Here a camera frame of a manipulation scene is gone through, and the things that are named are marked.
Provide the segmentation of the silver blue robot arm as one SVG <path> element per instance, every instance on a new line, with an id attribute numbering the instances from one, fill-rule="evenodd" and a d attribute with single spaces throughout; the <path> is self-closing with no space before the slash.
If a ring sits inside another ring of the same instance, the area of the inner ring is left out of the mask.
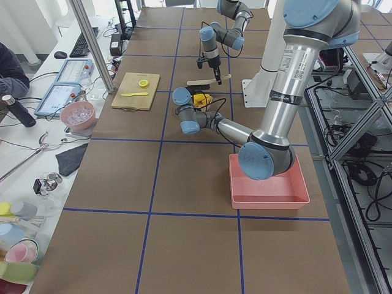
<path id="1" fill-rule="evenodd" d="M 286 1 L 285 49 L 281 57 L 260 128 L 252 130 L 217 111 L 201 111 L 186 88 L 173 91 L 182 132 L 192 135 L 202 128 L 240 144 L 239 164 L 246 176 L 268 179 L 289 170 L 295 152 L 288 133 L 304 96 L 307 81 L 322 50 L 354 44 L 360 32 L 359 1 Z"/>
<path id="2" fill-rule="evenodd" d="M 197 66 L 201 69 L 203 64 L 207 62 L 209 68 L 213 70 L 215 80 L 221 85 L 221 59 L 217 43 L 241 51 L 244 45 L 243 33 L 253 17 L 253 13 L 241 1 L 218 1 L 217 12 L 234 20 L 235 24 L 231 29 L 224 29 L 218 22 L 214 21 L 199 30 L 203 51 L 197 59 Z"/>

